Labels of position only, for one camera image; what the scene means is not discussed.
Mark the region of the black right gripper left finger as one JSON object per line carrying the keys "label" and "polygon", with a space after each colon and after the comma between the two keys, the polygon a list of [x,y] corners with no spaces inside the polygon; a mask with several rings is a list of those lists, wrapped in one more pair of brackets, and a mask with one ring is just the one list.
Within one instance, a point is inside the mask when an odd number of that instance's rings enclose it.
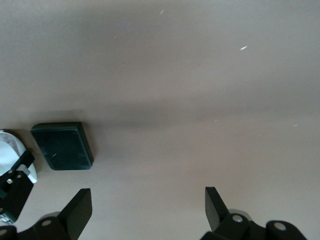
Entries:
{"label": "black right gripper left finger", "polygon": [[56,216],[37,221],[17,232],[13,225],[0,227],[0,240],[78,240],[93,212],[89,188],[82,188]]}

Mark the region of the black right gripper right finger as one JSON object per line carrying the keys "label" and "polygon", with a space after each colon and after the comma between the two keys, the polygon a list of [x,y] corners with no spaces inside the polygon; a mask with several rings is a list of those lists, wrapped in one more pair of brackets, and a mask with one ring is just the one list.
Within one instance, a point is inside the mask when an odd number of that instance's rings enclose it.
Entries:
{"label": "black right gripper right finger", "polygon": [[231,213],[215,187],[205,188],[205,214],[211,228],[201,240],[307,240],[293,224],[268,221],[265,227],[240,213]]}

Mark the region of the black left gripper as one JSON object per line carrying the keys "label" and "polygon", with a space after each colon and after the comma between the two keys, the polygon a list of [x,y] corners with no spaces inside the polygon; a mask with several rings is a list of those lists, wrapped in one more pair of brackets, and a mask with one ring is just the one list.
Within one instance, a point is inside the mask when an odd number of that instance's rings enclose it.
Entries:
{"label": "black left gripper", "polygon": [[34,184],[28,178],[29,167],[35,160],[26,150],[15,164],[0,177],[0,222],[15,223],[31,193]]}

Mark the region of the white computer mouse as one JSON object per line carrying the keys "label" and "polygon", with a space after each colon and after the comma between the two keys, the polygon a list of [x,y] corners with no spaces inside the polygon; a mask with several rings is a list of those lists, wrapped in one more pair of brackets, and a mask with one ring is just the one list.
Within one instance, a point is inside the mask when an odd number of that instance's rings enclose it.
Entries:
{"label": "white computer mouse", "polygon": [[0,176],[9,170],[24,172],[34,184],[38,181],[36,169],[33,163],[18,163],[20,157],[25,153],[26,147],[13,134],[0,130]]}

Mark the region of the black phone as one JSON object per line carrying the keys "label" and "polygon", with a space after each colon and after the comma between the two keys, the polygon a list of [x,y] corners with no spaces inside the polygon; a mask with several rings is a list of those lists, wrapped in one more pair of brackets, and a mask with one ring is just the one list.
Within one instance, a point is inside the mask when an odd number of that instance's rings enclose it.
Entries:
{"label": "black phone", "polygon": [[52,170],[92,168],[94,158],[81,122],[39,123],[30,132]]}

